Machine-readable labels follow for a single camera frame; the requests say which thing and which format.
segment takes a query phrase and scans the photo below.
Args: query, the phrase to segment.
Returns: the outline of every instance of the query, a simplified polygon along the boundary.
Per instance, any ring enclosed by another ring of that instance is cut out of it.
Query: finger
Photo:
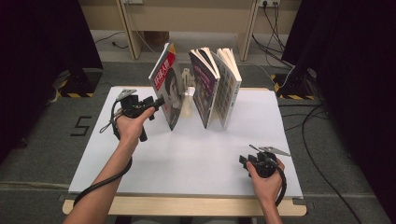
[[[285,164],[280,159],[276,159],[277,166],[283,171],[285,170]]]
[[[251,164],[250,161],[247,162],[247,169],[248,169],[248,172],[250,173],[250,176],[252,179],[256,179],[259,177],[259,175],[257,174],[257,171],[256,171],[256,167],[254,167],[254,165]]]
[[[155,108],[152,106],[149,109],[145,110],[139,117],[142,122],[144,122],[146,119],[148,119],[155,111]]]
[[[121,108],[119,108],[118,110],[117,110],[117,112],[114,114],[114,118],[118,118],[118,117],[120,117],[120,116],[122,116],[122,109]]]

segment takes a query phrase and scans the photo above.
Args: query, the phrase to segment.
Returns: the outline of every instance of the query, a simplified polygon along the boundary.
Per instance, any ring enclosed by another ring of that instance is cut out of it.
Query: right hand
[[[282,171],[285,169],[285,165],[281,160],[277,159],[277,164]],[[259,201],[275,204],[277,195],[282,188],[282,178],[279,171],[275,170],[268,178],[261,178],[250,161],[247,162],[247,169],[253,182],[254,193]]]

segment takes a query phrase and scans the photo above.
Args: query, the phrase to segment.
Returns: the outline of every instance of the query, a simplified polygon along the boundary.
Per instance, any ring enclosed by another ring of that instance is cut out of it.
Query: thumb
[[[247,170],[250,173],[252,179],[256,179],[260,177],[257,174],[256,167],[254,167],[254,165],[250,161],[247,162]]]
[[[150,107],[149,109],[145,110],[137,119],[139,119],[142,123],[148,119],[155,111],[154,107]]]

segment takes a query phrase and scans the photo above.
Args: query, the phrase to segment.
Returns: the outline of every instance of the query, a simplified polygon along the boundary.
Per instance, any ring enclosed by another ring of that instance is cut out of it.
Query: black curtain
[[[103,68],[77,0],[6,1],[0,7],[0,162],[25,137],[63,71]]]
[[[302,1],[283,59],[316,70],[350,155],[396,223],[396,4],[335,2]]]

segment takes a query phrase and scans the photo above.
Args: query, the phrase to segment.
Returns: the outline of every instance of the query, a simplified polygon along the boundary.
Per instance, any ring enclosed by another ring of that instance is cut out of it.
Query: forearm
[[[265,223],[267,224],[281,224],[282,219],[280,218],[279,212],[277,211],[275,203],[267,203],[260,201],[262,212],[264,214]]]
[[[92,184],[96,184],[121,172],[128,164],[133,152],[134,148],[120,142]],[[70,223],[75,223],[76,221],[78,223],[104,223],[120,181],[121,178],[87,194],[76,204],[64,223],[68,223],[69,221]]]

